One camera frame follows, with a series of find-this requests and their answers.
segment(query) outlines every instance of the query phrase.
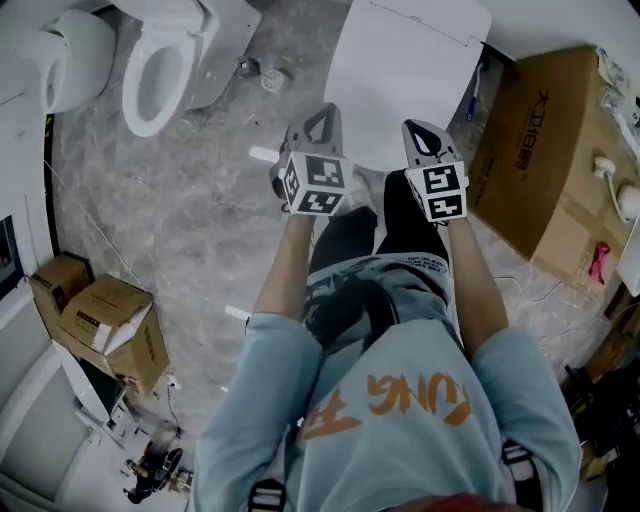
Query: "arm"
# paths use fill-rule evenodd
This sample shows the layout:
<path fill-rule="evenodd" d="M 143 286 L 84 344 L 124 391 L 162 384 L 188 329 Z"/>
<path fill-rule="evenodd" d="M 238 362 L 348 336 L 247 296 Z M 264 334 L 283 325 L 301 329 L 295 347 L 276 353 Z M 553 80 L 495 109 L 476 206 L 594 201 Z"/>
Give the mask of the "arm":
<path fill-rule="evenodd" d="M 198 442 L 197 512 L 237 512 L 304 415 L 322 351 L 300 323 L 312 226 L 313 218 L 289 217 L 229 392 Z"/>
<path fill-rule="evenodd" d="M 467 356 L 509 326 L 500 290 L 482 256 L 468 219 L 449 222 L 460 333 Z"/>
<path fill-rule="evenodd" d="M 507 329 L 502 296 L 469 221 L 450 221 L 449 237 L 460 331 L 471 366 L 500 433 L 546 469 L 545 510 L 562 511 L 578 483 L 582 452 L 558 383 L 531 335 Z"/>
<path fill-rule="evenodd" d="M 315 217 L 291 215 L 254 313 L 275 313 L 300 321 L 309 269 L 309 244 Z"/>

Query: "light blue t-shirt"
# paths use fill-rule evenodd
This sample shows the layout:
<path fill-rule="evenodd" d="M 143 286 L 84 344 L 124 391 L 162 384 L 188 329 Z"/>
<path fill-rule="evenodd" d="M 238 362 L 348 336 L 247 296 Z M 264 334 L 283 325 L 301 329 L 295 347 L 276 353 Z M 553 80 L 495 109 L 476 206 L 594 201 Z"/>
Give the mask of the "light blue t-shirt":
<path fill-rule="evenodd" d="M 535 340 L 506 329 L 467 361 L 448 320 L 446 262 L 424 254 L 325 269 L 310 277 L 307 301 L 353 275 L 385 289 L 397 325 L 363 353 L 365 318 L 327 355 L 303 324 L 253 315 L 229 393 L 197 447 L 197 512 L 241 510 L 253 484 L 274 475 L 287 510 L 302 512 L 375 512 L 459 493 L 514 503 L 505 439 L 544 466 L 545 511 L 564 510 L 581 450 Z"/>

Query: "concrete floor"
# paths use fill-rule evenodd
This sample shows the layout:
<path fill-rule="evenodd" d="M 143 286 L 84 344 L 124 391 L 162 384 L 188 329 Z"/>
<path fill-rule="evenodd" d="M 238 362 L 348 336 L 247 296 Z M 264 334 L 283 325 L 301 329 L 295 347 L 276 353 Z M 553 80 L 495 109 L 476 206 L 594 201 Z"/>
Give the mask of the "concrete floor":
<path fill-rule="evenodd" d="M 104 17 L 117 29 L 118 44 L 106 90 L 85 108 L 55 120 L 60 244 L 88 257 L 96 273 L 141 283 L 154 294 L 171 370 L 182 385 L 171 392 L 171 403 L 184 430 L 187 466 L 243 344 L 244 324 L 225 314 L 225 306 L 252 309 L 283 228 L 268 166 L 250 158 L 249 147 L 277 149 L 295 113 L 322 100 L 348 12 L 346 5 L 331 1 L 270 0 L 257 6 L 264 18 L 248 53 L 263 70 L 284 68 L 293 76 L 286 93 L 273 95 L 255 79 L 235 77 L 215 105 L 188 112 L 154 138 L 137 138 L 120 110 L 123 75 L 140 24 L 112 10 Z M 496 65 L 483 78 L 474 122 L 465 119 L 464 99 L 451 123 L 449 131 L 467 163 L 499 77 Z M 553 278 L 522 261 L 475 220 L 474 226 L 495 276 L 516 277 L 534 300 L 555 287 Z M 511 322 L 536 333 L 558 377 L 565 364 L 582 363 L 607 329 L 594 315 L 598 307 L 564 286 L 534 304 L 514 282 L 498 283 Z M 165 384 L 156 392 L 136 399 L 138 405 L 173 421 Z"/>

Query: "white toilet lid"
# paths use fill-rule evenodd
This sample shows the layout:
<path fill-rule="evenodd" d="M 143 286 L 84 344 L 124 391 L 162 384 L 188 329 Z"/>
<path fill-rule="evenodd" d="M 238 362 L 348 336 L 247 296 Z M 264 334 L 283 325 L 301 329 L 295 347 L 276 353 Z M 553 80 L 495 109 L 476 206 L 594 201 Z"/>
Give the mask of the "white toilet lid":
<path fill-rule="evenodd" d="M 447 128 L 490 23 L 476 0 L 353 0 L 324 94 L 340 108 L 344 156 L 383 172 L 406 167 L 402 124 Z"/>
<path fill-rule="evenodd" d="M 122 12 L 155 27 L 200 28 L 204 20 L 197 0 L 111 0 Z"/>

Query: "brown cardboard box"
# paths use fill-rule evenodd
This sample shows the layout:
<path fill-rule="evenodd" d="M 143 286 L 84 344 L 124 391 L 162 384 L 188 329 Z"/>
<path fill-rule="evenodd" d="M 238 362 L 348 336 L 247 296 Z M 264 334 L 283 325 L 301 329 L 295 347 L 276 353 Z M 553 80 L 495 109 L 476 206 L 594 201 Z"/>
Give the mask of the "brown cardboard box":
<path fill-rule="evenodd" d="M 102 350 L 120 327 L 151 305 L 130 341 L 108 355 Z M 60 318 L 60 343 L 108 375 L 149 394 L 169 364 L 150 294 L 102 275 L 76 295 Z"/>
<path fill-rule="evenodd" d="M 58 321 L 64 308 L 90 282 L 88 261 L 69 253 L 56 256 L 29 277 L 36 306 L 54 340 L 58 341 Z"/>
<path fill-rule="evenodd" d="M 469 208 L 523 258 L 601 301 L 631 228 L 594 178 L 593 159 L 616 164 L 616 190 L 638 179 L 600 105 L 606 82 L 597 68 L 595 51 L 583 47 L 505 73 L 469 170 Z M 611 249 L 605 285 L 588 275 L 598 242 Z"/>

